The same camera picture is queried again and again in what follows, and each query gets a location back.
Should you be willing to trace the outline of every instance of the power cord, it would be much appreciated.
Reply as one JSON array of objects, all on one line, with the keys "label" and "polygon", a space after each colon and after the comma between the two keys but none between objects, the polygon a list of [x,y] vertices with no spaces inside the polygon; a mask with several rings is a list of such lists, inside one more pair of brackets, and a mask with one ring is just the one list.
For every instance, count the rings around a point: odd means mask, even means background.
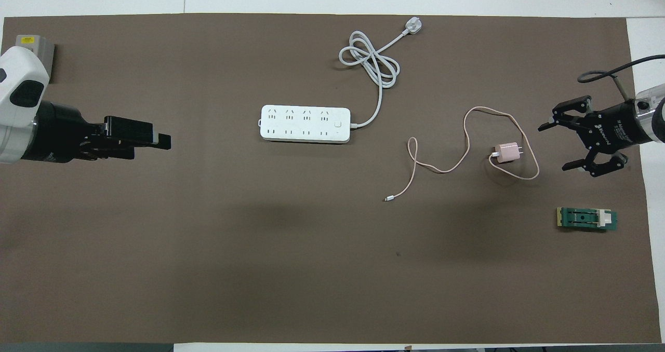
[{"label": "power cord", "polygon": [[665,59],[665,55],[653,55],[653,56],[642,57],[641,59],[637,59],[635,61],[631,61],[630,63],[626,63],[622,66],[619,66],[618,68],[614,68],[611,71],[588,71],[586,73],[582,73],[579,77],[577,77],[577,82],[589,83],[589,82],[594,82],[594,80],[599,80],[601,78],[612,77],[612,80],[615,82],[615,85],[617,85],[617,89],[619,90],[621,96],[624,98],[625,101],[627,101],[628,99],[630,99],[630,96],[628,96],[626,90],[621,84],[621,80],[619,79],[619,77],[617,77],[617,75],[615,75],[615,73],[630,68],[631,66],[644,63],[645,61],[651,61],[657,59]]},{"label": "power cord", "polygon": [[[349,37],[349,45],[340,49],[339,61],[347,66],[362,65],[367,72],[367,75],[372,78],[373,82],[378,86],[378,101],[376,102],[376,110],[374,114],[365,122],[360,124],[351,123],[351,129],[358,129],[368,125],[372,122],[378,111],[381,109],[381,101],[383,100],[383,89],[390,89],[397,80],[397,75],[400,73],[400,64],[397,63],[392,57],[383,56],[381,52],[387,50],[390,46],[396,44],[397,40],[402,39],[408,34],[415,34],[422,28],[422,22],[419,18],[413,17],[406,21],[405,29],[395,39],[391,40],[388,44],[376,50],[370,39],[363,33],[363,31],[354,31]],[[344,53],[349,52],[354,61],[344,60]],[[379,64],[383,65],[389,72],[383,73]]]},{"label": "power cord", "polygon": [[[385,197],[385,199],[383,201],[394,200],[397,196],[400,196],[400,195],[402,195],[403,193],[405,193],[407,191],[407,189],[409,188],[409,186],[411,186],[411,183],[414,180],[414,175],[416,174],[416,166],[417,165],[420,165],[421,167],[429,168],[433,172],[439,173],[439,174],[450,173],[453,170],[455,170],[459,166],[459,164],[464,160],[464,158],[466,158],[466,155],[469,153],[469,150],[471,148],[471,140],[470,140],[470,137],[469,137],[469,132],[466,130],[466,119],[468,118],[469,114],[472,113],[473,111],[487,113],[489,115],[505,116],[505,117],[510,118],[510,120],[513,121],[513,124],[515,124],[517,129],[522,134],[522,137],[524,138],[524,142],[527,144],[527,147],[529,148],[529,152],[531,153],[531,157],[534,159],[534,163],[536,165],[536,174],[533,177],[521,177],[521,176],[518,176],[517,174],[513,174],[513,173],[509,172],[508,170],[505,170],[501,167],[498,167],[497,165],[494,164],[494,162],[492,162],[492,158],[501,156],[501,153],[499,153],[499,152],[491,153],[491,155],[487,158],[487,161],[489,161],[489,164],[492,165],[492,167],[497,168],[497,169],[501,170],[502,172],[504,172],[504,173],[506,173],[510,176],[515,177],[516,179],[532,180],[532,179],[535,179],[536,177],[538,177],[538,175],[540,174],[540,166],[538,165],[538,160],[536,160],[536,155],[534,154],[534,150],[531,148],[531,144],[529,143],[529,138],[525,134],[524,130],[522,130],[522,127],[520,127],[520,125],[517,123],[517,120],[515,120],[515,117],[513,117],[512,115],[510,115],[508,113],[497,111],[496,109],[488,108],[486,106],[475,106],[475,107],[471,108],[470,110],[468,110],[466,112],[466,115],[464,115],[464,120],[462,121],[462,127],[464,129],[464,138],[466,139],[466,151],[464,151],[464,155],[461,156],[459,161],[455,165],[453,165],[452,168],[447,169],[447,170],[441,170],[441,169],[435,167],[434,165],[421,163],[420,161],[418,161],[418,139],[416,139],[415,137],[410,137],[409,140],[406,142],[406,148],[409,151],[409,156],[411,156],[411,160],[414,161],[413,171],[411,172],[411,179],[409,179],[408,184],[406,184],[406,187],[404,187],[404,189],[402,191],[400,191],[397,194]],[[413,152],[411,152],[411,141],[413,141],[414,144],[415,144]]]}]

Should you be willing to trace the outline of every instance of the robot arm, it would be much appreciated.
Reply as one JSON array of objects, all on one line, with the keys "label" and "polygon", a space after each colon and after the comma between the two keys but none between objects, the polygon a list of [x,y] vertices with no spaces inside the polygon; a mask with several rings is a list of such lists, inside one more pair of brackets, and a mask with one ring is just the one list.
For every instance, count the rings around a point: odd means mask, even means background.
[{"label": "robot arm", "polygon": [[0,163],[131,160],[136,147],[171,149],[171,136],[151,123],[106,116],[92,124],[76,108],[43,101],[47,85],[47,71],[30,50],[12,47],[0,56]]},{"label": "robot arm", "polygon": [[[665,59],[665,55],[644,57],[616,68],[615,70],[591,71],[577,78],[580,83],[593,82],[600,78],[612,77],[624,97],[624,102],[602,111],[592,110],[590,96],[579,97],[557,104],[552,109],[549,122],[542,124],[538,131],[551,129],[557,125],[574,130],[589,150],[585,158],[565,163],[563,170],[581,168],[592,177],[599,177],[609,172],[624,168],[628,162],[623,148],[646,142],[665,142],[665,83],[642,91],[630,99],[623,90],[618,77],[614,75],[630,66],[654,59]],[[582,115],[571,115],[577,111]],[[611,159],[602,164],[594,162],[599,153],[611,155]]]}]

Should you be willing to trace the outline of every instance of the power outlet socket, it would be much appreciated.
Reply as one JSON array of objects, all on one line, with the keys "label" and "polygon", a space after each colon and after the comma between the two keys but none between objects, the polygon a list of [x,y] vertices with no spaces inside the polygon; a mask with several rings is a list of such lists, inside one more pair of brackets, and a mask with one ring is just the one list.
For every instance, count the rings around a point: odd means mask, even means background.
[{"label": "power outlet socket", "polygon": [[259,120],[267,141],[346,143],[351,111],[332,106],[264,105]]}]

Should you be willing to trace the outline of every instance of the white plug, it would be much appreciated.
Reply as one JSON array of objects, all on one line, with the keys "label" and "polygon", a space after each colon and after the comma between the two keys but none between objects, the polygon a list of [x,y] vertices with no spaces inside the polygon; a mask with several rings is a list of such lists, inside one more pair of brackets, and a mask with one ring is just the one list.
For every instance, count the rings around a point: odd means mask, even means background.
[{"label": "white plug", "polygon": [[415,34],[422,29],[422,21],[420,21],[420,18],[412,17],[409,21],[406,21],[404,27],[409,30],[409,33]]},{"label": "white plug", "polygon": [[518,146],[516,142],[499,144],[494,147],[495,152],[492,152],[492,157],[497,158],[499,163],[508,163],[520,158],[522,154],[520,149],[522,147]]}]

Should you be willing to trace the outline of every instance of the white cable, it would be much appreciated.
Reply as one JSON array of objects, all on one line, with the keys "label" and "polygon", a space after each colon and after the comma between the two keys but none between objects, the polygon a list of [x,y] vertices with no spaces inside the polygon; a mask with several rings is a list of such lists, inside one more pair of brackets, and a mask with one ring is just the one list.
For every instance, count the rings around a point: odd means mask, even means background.
[{"label": "white cable", "polygon": [[[387,50],[390,46],[394,45],[397,40],[402,39],[405,35],[415,34],[420,31],[422,28],[422,22],[418,18],[411,18],[407,21],[404,31],[398,35],[395,39],[391,40],[387,45],[376,50],[373,46],[370,39],[363,33],[363,31],[354,31],[349,37],[349,45],[340,49],[339,51],[339,61],[340,63],[347,66],[354,66],[361,64],[367,75],[372,78],[373,82],[378,86],[378,101],[376,102],[376,109],[374,114],[365,122],[360,124],[351,124],[351,129],[358,129],[372,122],[378,111],[381,109],[381,101],[383,100],[383,89],[390,89],[395,84],[397,80],[397,75],[400,73],[400,64],[392,59],[392,57],[383,56],[381,52]],[[355,61],[346,61],[344,60],[344,52],[349,52]],[[379,64],[385,66],[389,71],[388,73],[383,73]]]},{"label": "white cable", "polygon": [[[490,115],[505,116],[505,117],[510,118],[510,120],[513,121],[513,124],[515,124],[517,129],[522,134],[522,137],[524,138],[524,142],[527,144],[527,147],[529,148],[529,152],[531,153],[531,157],[534,159],[534,163],[536,165],[536,174],[533,177],[521,177],[521,176],[518,176],[517,174],[513,174],[513,173],[509,172],[508,170],[497,167],[497,165],[492,163],[492,157],[494,157],[494,154],[490,154],[490,156],[487,158],[487,160],[489,161],[489,164],[492,165],[492,167],[495,167],[495,168],[501,170],[502,172],[515,177],[516,179],[532,180],[532,179],[535,179],[536,177],[538,177],[538,175],[540,174],[540,166],[538,165],[538,160],[536,160],[536,155],[534,154],[534,149],[531,148],[531,144],[529,143],[529,138],[527,137],[524,130],[522,130],[522,127],[520,127],[520,125],[517,123],[517,120],[515,120],[515,117],[513,117],[509,113],[504,113],[504,112],[501,112],[501,111],[497,111],[496,109],[488,108],[486,106],[475,106],[475,107],[471,108],[470,110],[468,110],[466,112],[466,115],[464,115],[464,120],[462,121],[462,127],[464,129],[464,139],[466,139],[466,151],[464,151],[464,155],[461,155],[461,158],[459,159],[459,161],[452,168],[450,168],[448,170],[441,170],[441,169],[435,167],[434,165],[421,163],[417,159],[418,158],[417,157],[418,156],[418,139],[416,139],[415,137],[410,137],[409,140],[406,142],[406,148],[409,151],[409,156],[411,156],[411,160],[414,161],[414,168],[413,168],[413,172],[411,172],[411,179],[409,179],[408,184],[406,184],[406,187],[404,187],[404,189],[402,191],[400,191],[397,194],[390,195],[390,196],[386,197],[384,199],[384,201],[393,200],[397,196],[402,195],[403,193],[405,193],[407,191],[409,186],[411,186],[411,182],[413,182],[413,180],[414,180],[414,175],[416,174],[416,165],[420,165],[421,167],[430,168],[430,170],[432,170],[433,172],[437,172],[439,174],[452,172],[453,170],[455,170],[459,166],[459,164],[464,160],[464,158],[466,158],[466,155],[469,153],[469,150],[471,148],[471,140],[470,140],[470,137],[469,137],[469,132],[466,130],[466,118],[473,111],[487,113],[487,114],[490,114]],[[413,142],[415,143],[415,147],[416,147],[415,150],[413,151],[413,153],[411,153],[411,140],[412,139],[413,139]]]}]

